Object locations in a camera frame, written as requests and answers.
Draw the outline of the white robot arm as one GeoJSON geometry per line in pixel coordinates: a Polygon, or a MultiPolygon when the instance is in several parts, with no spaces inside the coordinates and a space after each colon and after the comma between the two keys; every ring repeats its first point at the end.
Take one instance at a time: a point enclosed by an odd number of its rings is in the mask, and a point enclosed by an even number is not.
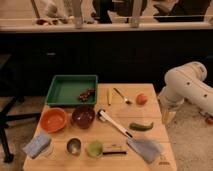
{"type": "Polygon", "coordinates": [[[163,124],[168,124],[174,118],[185,100],[197,105],[203,115],[213,120],[213,87],[204,83],[206,77],[206,67],[197,61],[166,72],[165,86],[158,95],[163,124]]]}

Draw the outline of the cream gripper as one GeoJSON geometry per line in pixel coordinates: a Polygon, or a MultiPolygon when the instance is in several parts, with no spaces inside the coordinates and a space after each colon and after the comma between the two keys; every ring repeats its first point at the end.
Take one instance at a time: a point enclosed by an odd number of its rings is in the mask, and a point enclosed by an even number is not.
{"type": "Polygon", "coordinates": [[[167,125],[176,115],[176,104],[162,104],[162,123],[167,125]]]}

